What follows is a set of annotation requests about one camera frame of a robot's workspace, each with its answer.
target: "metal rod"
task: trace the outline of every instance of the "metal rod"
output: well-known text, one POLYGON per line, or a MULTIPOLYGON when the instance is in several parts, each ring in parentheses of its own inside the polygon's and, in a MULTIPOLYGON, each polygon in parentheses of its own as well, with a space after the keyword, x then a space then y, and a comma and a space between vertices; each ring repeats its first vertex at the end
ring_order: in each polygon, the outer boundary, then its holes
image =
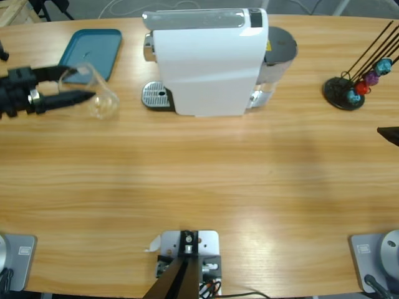
POLYGON ((375 62, 377 62, 378 60, 380 60, 382 58, 381 54, 384 53, 386 51, 386 49, 395 41, 395 39, 392 39, 389 43, 387 43, 385 45, 385 47, 374 57, 374 59, 372 59, 372 61, 364 68, 362 68, 362 70, 360 72, 358 72, 359 74, 353 77, 353 81, 356 81, 356 79, 360 78, 362 76, 362 74, 365 73, 365 71, 367 71, 375 62))
MULTIPOLYGON (((380 60, 380 59, 383 59, 384 57, 390 57, 393 53, 395 53, 397 50, 399 49, 399 44, 396 42, 395 44, 393 44, 392 45, 392 47, 390 47, 387 51, 385 51, 385 53, 384 54, 382 54, 380 57, 379 57, 379 59, 375 59, 375 61, 373 62, 373 64, 375 63, 375 62, 377 62, 378 60, 380 60)), ((360 74, 359 75, 359 77, 356 79, 356 78, 354 78, 353 80, 357 80, 357 81, 359 81, 362 77, 363 77, 363 75, 365 74, 365 73, 367 73, 368 71, 370 71, 371 69, 365 69, 365 71, 364 71, 364 73, 362 73, 362 74, 360 74)))
POLYGON ((352 65, 352 67, 347 71, 347 73, 349 74, 350 71, 358 64, 358 62, 360 61, 360 59, 362 59, 364 57, 364 55, 366 55, 366 53, 371 49, 371 47, 373 47, 373 45, 377 42, 377 40, 379 40, 379 38, 384 34, 385 31, 387 31, 387 29, 392 25, 393 21, 390 21, 388 23, 388 25, 381 31, 381 33, 377 36, 377 38, 372 42, 371 45, 369 45, 369 47, 367 48, 366 51, 364 51, 364 53, 359 57, 358 60, 356 60, 356 62, 352 65))
POLYGON ((364 69, 368 69, 368 68, 369 68, 369 66, 367 66, 367 67, 364 67, 364 66, 367 65, 367 64, 369 63, 369 61, 372 60, 372 59, 374 58, 375 54, 385 45, 385 43, 387 42, 387 40, 388 40, 389 38, 391 38, 391 36, 398 30, 398 28, 399 28, 399 25, 397 25, 397 26, 394 28, 394 30, 392 30, 392 32, 389 33, 388 37, 380 44, 380 46, 377 48, 377 50, 374 51, 374 53, 373 53, 373 54, 367 59, 367 61, 363 64, 363 66, 355 73, 355 75, 353 75, 354 78, 356 78, 357 75, 358 75, 359 73, 360 73, 360 74, 364 73, 364 69))
POLYGON ((391 57, 397 50, 399 49, 399 43, 397 43, 397 46, 385 57, 391 57))
MULTIPOLYGON (((393 39, 397 39, 399 37, 399 33, 393 38, 393 39)), ((391 55, 393 53, 395 53, 396 50, 394 50, 393 52, 391 52, 391 50, 399 43, 399 39, 397 39, 393 45, 384 53, 382 54, 382 57, 391 57, 391 55)))
POLYGON ((395 60, 392 62, 392 65, 394 65, 394 64, 396 63, 396 61, 398 61, 398 60, 399 60, 399 55, 398 55, 398 57, 395 58, 395 60))

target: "black cable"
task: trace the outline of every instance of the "black cable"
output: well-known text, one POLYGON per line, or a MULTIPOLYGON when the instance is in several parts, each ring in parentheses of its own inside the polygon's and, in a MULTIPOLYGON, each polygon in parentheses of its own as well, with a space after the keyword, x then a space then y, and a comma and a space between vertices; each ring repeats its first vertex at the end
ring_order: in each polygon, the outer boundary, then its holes
POLYGON ((4 268, 0 273, 0 295, 7 295, 10 292, 12 276, 14 276, 12 269, 4 268))
POLYGON ((263 294, 261 292, 249 292, 249 293, 242 293, 242 294, 220 295, 220 296, 215 296, 215 297, 211 297, 211 298, 212 299, 214 299, 214 298, 236 298, 236 297, 246 297, 246 296, 253 296, 253 295, 259 295, 259 296, 262 296, 263 298, 271 299, 269 296, 267 296, 266 294, 263 294))
POLYGON ((213 296, 216 296, 219 292, 221 286, 221 282, 220 281, 216 281, 216 280, 211 280, 209 282, 204 282, 199 286, 199 297, 201 299, 209 299, 212 298, 213 296))
POLYGON ((364 281, 367 285, 370 285, 373 290, 383 299, 391 299, 392 294, 386 290, 382 285, 380 285, 373 275, 367 274, 364 277, 364 281))
POLYGON ((319 6, 319 4, 320 4, 322 1, 323 1, 323 0, 317 0, 316 4, 314 4, 314 7, 313 7, 312 11, 310 12, 310 15, 313 15, 313 14, 314 14, 314 12, 315 12, 316 9, 317 9, 317 6, 319 6))

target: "sticker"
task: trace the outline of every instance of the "sticker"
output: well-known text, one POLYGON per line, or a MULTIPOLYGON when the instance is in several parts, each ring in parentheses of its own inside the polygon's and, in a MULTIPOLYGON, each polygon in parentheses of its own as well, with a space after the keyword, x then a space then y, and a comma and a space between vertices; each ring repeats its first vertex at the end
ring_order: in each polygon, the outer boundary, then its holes
POLYGON ((266 51, 271 51, 272 50, 272 44, 270 43, 270 41, 267 41, 267 46, 266 46, 266 51))
POLYGON ((370 246, 368 244, 357 245, 357 252, 360 254, 370 254, 370 246))
POLYGON ((18 255, 31 255, 32 247, 21 246, 18 251, 18 255))

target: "teal tray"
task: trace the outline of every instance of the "teal tray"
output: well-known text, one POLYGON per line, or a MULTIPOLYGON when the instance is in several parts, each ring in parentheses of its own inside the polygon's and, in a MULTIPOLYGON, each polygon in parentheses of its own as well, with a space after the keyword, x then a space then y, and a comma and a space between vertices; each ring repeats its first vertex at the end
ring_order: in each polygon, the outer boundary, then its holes
MULTIPOLYGON (((73 34, 59 65, 75 66, 88 62, 108 81, 117 58, 122 33, 116 29, 82 29, 73 34)), ((70 83, 88 83, 79 74, 68 79, 70 83)))

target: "floor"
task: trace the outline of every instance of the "floor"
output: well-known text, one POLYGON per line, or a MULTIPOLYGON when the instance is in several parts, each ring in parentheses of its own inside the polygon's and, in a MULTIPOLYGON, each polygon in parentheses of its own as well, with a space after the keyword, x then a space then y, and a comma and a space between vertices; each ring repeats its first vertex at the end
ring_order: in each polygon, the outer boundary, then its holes
MULTIPOLYGON (((139 17, 144 10, 261 7, 267 2, 269 2, 267 7, 269 14, 308 14, 317 0, 69 0, 69 2, 68 11, 74 18, 96 19, 99 15, 101 18, 139 17)), ((314 14, 332 14, 339 2, 340 0, 321 0, 314 14)), ((51 1, 46 2, 46 7, 53 21, 67 20, 51 1)), ((399 19, 399 5, 395 0, 351 0, 342 15, 399 19)))

